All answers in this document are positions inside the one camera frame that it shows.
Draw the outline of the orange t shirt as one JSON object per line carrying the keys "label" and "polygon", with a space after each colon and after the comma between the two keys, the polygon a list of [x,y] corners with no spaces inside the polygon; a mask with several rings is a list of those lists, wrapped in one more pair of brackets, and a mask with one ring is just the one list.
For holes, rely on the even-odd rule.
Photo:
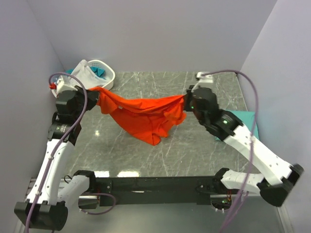
{"label": "orange t shirt", "polygon": [[102,87],[97,105],[104,115],[110,115],[131,136],[155,146],[169,136],[174,125],[181,124],[184,112],[184,96],[175,95],[158,99],[125,99]]}

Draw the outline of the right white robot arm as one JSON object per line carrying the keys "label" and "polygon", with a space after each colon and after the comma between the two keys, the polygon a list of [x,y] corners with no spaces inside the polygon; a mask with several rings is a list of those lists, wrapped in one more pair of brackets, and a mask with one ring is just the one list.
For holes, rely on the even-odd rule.
{"label": "right white robot arm", "polygon": [[259,171],[252,174],[222,168],[214,176],[214,190],[223,194],[241,189],[260,194],[272,206],[282,206],[303,174],[303,167],[274,154],[235,114],[219,107],[216,94],[207,87],[213,83],[212,72],[198,72],[196,79],[197,83],[191,85],[185,95],[184,110],[193,112],[211,135],[237,150]]}

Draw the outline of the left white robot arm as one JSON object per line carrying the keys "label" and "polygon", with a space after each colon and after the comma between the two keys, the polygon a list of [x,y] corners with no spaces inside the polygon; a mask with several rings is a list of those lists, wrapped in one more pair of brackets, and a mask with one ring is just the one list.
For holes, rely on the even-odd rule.
{"label": "left white robot arm", "polygon": [[78,78],[65,72],[57,72],[57,82],[49,79],[50,88],[56,90],[56,112],[48,130],[46,152],[38,177],[23,202],[17,202],[14,213],[30,229],[63,229],[70,209],[84,193],[96,192],[97,183],[93,171],[79,171],[60,189],[61,175],[68,156],[72,153],[81,131],[81,119],[99,99],[99,92],[85,89]]}

